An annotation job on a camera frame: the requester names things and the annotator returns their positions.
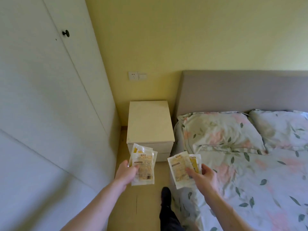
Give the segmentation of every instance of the wardrobe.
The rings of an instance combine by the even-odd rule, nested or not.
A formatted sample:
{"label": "wardrobe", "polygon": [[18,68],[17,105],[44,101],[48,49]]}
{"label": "wardrobe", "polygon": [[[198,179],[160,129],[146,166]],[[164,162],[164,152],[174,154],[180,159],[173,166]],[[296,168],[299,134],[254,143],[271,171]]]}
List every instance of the wardrobe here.
{"label": "wardrobe", "polygon": [[85,0],[0,0],[0,230],[59,230],[113,178],[120,122]]}

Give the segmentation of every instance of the forearm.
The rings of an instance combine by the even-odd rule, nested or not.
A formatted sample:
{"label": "forearm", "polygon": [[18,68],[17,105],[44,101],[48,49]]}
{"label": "forearm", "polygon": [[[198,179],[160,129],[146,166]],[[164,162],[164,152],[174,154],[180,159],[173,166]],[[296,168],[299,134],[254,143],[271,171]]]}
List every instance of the forearm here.
{"label": "forearm", "polygon": [[103,188],[61,231],[101,231],[122,191],[123,185],[116,180],[113,181]]}
{"label": "forearm", "polygon": [[252,228],[218,194],[205,198],[224,231],[252,231]]}

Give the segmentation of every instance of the pillow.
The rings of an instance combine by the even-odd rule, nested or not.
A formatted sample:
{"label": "pillow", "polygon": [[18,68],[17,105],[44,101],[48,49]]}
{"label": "pillow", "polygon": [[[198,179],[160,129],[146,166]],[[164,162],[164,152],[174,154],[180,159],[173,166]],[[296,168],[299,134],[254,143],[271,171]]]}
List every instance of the pillow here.
{"label": "pillow", "polygon": [[199,150],[266,155],[262,137],[239,112],[190,113],[178,117],[189,153]]}
{"label": "pillow", "polygon": [[275,148],[308,150],[308,113],[252,110],[249,116],[268,152]]}

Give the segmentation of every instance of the person's left arm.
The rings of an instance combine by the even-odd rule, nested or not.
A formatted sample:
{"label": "person's left arm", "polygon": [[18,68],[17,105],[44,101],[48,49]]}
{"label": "person's left arm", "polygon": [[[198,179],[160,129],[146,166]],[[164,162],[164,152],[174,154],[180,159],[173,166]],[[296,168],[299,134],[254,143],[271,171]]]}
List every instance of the person's left arm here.
{"label": "person's left arm", "polygon": [[126,185],[135,177],[138,167],[127,167],[123,161],[116,172],[113,182],[103,188],[98,195],[61,231],[101,231]]}

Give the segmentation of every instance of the foot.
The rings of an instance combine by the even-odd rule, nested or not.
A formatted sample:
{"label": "foot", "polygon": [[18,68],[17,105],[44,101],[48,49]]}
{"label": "foot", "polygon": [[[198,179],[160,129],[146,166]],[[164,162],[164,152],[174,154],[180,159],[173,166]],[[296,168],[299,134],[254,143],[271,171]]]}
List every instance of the foot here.
{"label": "foot", "polygon": [[161,205],[162,206],[171,206],[171,191],[169,190],[168,187],[163,187],[161,190]]}

